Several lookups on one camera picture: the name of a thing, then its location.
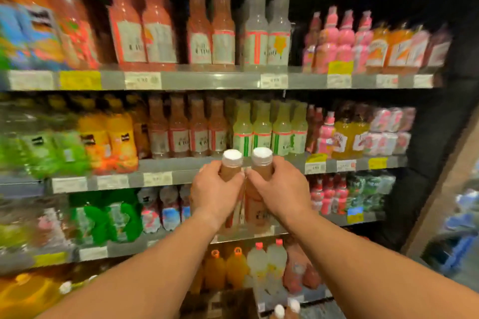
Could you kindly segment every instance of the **shelf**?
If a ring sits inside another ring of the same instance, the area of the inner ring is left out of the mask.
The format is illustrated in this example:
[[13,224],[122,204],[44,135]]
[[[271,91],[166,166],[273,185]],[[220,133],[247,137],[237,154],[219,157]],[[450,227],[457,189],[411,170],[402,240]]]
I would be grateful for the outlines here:
[[301,67],[283,70],[265,67],[248,70],[212,66],[193,70],[189,65],[177,71],[123,72],[114,68],[99,71],[0,71],[3,91],[81,91],[81,90],[326,90],[326,89],[403,89],[441,87],[435,71],[421,74],[304,74]]
[[[329,221],[339,226],[349,226],[346,215],[330,214],[323,216]],[[364,213],[363,223],[383,220],[383,212]],[[160,239],[165,238],[170,231],[161,228],[156,233],[143,233],[134,242],[112,242],[108,241],[104,246],[79,245],[68,247],[43,248],[33,251],[18,251],[0,253],[0,274],[6,274],[14,271],[27,270],[32,267],[50,266],[68,262],[83,262],[91,260],[100,260],[108,257],[131,256],[145,251],[153,246]],[[253,233],[247,227],[241,227],[236,230],[227,230],[216,235],[211,243],[231,242],[244,239],[258,239],[261,237],[278,236],[288,233],[278,224],[270,226],[264,233]]]
[[[308,162],[309,153],[286,156],[303,174],[333,173],[337,171],[360,171],[369,169],[398,168],[407,165],[406,156],[365,157],[360,159]],[[49,180],[50,193],[73,193],[106,189],[140,188],[191,183],[199,169],[211,162],[212,157],[205,158],[171,158],[143,159],[138,171],[130,174],[113,174],[103,176],[58,177]],[[243,161],[243,166],[251,166],[251,158]]]

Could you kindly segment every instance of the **hand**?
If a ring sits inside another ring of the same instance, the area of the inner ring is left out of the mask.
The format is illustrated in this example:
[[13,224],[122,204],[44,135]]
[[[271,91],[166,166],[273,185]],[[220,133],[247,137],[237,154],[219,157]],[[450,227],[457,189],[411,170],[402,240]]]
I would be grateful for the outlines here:
[[270,181],[253,169],[248,169],[246,175],[270,212],[285,224],[289,217],[311,211],[309,184],[306,177],[283,157],[273,157],[272,164],[274,173]]
[[220,169],[220,160],[203,165],[191,186],[193,215],[202,216],[217,231],[233,211],[245,177],[240,171],[225,182],[219,176]]

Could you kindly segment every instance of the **white bottle cap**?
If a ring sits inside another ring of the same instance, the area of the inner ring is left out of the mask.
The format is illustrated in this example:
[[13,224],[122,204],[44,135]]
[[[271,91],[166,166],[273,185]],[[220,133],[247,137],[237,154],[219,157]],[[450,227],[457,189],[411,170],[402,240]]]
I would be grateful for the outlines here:
[[268,148],[254,148],[251,160],[256,166],[270,165],[272,163],[272,151]]
[[236,149],[228,149],[223,153],[221,164],[229,168],[236,168],[243,165],[243,154]]
[[289,301],[289,307],[293,313],[299,314],[299,311],[301,310],[301,305],[299,304],[299,301],[296,299],[291,299]]
[[283,319],[284,318],[284,308],[281,304],[278,304],[274,307],[274,315],[278,319]]

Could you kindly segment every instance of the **yellow-green bottle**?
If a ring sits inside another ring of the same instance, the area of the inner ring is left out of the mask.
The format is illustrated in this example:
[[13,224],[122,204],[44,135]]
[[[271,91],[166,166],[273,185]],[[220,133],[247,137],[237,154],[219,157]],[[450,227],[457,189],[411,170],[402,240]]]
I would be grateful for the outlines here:
[[237,101],[236,122],[233,125],[233,149],[243,156],[251,156],[253,143],[253,125],[249,120],[249,103]]
[[271,150],[276,155],[289,154],[291,145],[291,123],[289,122],[290,104],[279,103],[278,117],[272,124]]
[[253,124],[253,149],[269,148],[272,131],[272,124],[269,120],[270,104],[258,101],[256,109],[256,120]]
[[291,154],[302,154],[306,147],[306,136],[308,134],[308,122],[306,121],[306,109],[308,104],[296,102],[295,113],[291,120]]

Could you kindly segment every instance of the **forearm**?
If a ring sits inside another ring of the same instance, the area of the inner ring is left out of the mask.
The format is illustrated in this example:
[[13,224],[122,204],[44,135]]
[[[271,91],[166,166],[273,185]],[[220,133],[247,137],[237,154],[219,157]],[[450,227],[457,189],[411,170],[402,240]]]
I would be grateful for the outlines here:
[[171,318],[215,231],[201,215],[193,215],[158,244],[100,275],[39,318]]
[[474,313],[472,303],[479,296],[472,290],[313,211],[285,225],[348,318],[468,318]]

